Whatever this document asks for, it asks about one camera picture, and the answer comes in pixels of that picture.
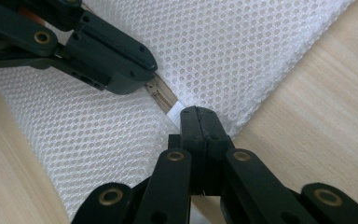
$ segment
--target light wood surface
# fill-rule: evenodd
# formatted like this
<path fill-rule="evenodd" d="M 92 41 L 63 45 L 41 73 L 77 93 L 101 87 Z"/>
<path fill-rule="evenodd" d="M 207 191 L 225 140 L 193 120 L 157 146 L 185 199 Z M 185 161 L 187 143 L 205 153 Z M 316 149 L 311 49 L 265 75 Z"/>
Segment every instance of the light wood surface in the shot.
<path fill-rule="evenodd" d="M 358 202 L 358 0 L 235 139 L 293 190 L 333 185 Z M 194 198 L 222 223 L 217 198 Z M 0 223 L 68 223 L 57 193 L 0 97 Z"/>

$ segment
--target wood grain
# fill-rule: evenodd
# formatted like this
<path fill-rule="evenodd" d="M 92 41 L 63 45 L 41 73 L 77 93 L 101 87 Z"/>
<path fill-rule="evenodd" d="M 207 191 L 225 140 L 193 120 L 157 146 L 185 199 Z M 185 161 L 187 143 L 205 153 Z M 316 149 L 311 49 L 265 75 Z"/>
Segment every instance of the wood grain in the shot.
<path fill-rule="evenodd" d="M 304 56 L 235 139 L 291 189 L 324 182 L 358 202 L 358 0 Z M 218 198 L 195 198 L 222 223 Z M 0 97 L 0 223 L 68 223 Z"/>

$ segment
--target white mesh bag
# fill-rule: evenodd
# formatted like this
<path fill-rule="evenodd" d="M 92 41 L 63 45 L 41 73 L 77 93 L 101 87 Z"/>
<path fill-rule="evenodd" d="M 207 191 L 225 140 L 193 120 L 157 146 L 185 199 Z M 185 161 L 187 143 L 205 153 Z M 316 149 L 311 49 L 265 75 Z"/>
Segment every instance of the white mesh bag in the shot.
<path fill-rule="evenodd" d="M 86 3 L 151 49 L 180 104 L 211 108 L 234 136 L 350 2 Z M 0 70 L 0 92 L 71 219 L 102 183 L 149 176 L 178 132 L 144 89 L 118 96 L 55 69 L 10 68 Z"/>

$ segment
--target brass ring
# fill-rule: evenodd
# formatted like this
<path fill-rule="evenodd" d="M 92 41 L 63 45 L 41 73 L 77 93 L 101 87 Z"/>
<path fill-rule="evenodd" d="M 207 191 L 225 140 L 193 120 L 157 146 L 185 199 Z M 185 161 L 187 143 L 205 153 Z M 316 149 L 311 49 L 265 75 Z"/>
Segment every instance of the brass ring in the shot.
<path fill-rule="evenodd" d="M 167 155 L 167 158 L 170 161 L 181 161 L 182 159 L 185 158 L 185 155 L 183 155 L 183 153 L 180 152 L 171 152 Z"/>
<path fill-rule="evenodd" d="M 246 152 L 238 151 L 234 153 L 234 158 L 238 161 L 248 161 L 251 159 L 251 155 Z"/>
<path fill-rule="evenodd" d="M 315 197 L 321 201 L 321 203 L 325 203 L 327 205 L 333 206 L 333 207 L 339 207 L 342 205 L 342 199 L 336 195 L 335 192 L 329 190 L 329 189 L 316 189 L 313 191 L 313 194 L 315 194 Z M 334 198 L 334 201 L 331 201 L 330 199 L 326 199 L 323 194 L 328 194 L 329 196 L 332 196 Z"/>
<path fill-rule="evenodd" d="M 115 193 L 117 196 L 113 199 L 106 199 L 105 197 L 106 197 L 106 194 L 108 194 L 108 193 Z M 102 192 L 100 194 L 99 201 L 100 201 L 100 204 L 108 206 L 108 205 L 112 205 L 112 204 L 120 202 L 120 200 L 122 198 L 123 198 L 123 191 L 121 191 L 121 189 L 111 188 L 111 189 L 105 190 L 104 192 Z"/>
<path fill-rule="evenodd" d="M 49 33 L 46 33 L 44 31 L 38 31 L 34 33 L 34 41 L 36 41 L 39 44 L 48 44 L 50 43 L 51 37 Z"/>

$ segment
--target zipper teeth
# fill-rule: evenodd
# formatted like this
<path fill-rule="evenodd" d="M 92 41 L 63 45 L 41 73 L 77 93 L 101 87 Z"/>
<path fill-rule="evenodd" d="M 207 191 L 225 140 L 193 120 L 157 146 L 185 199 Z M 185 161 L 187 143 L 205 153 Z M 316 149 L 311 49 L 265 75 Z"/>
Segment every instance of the zipper teeth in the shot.
<path fill-rule="evenodd" d="M 165 113 L 168 113 L 177 101 L 171 89 L 157 74 L 153 80 L 145 84 L 145 87 Z"/>

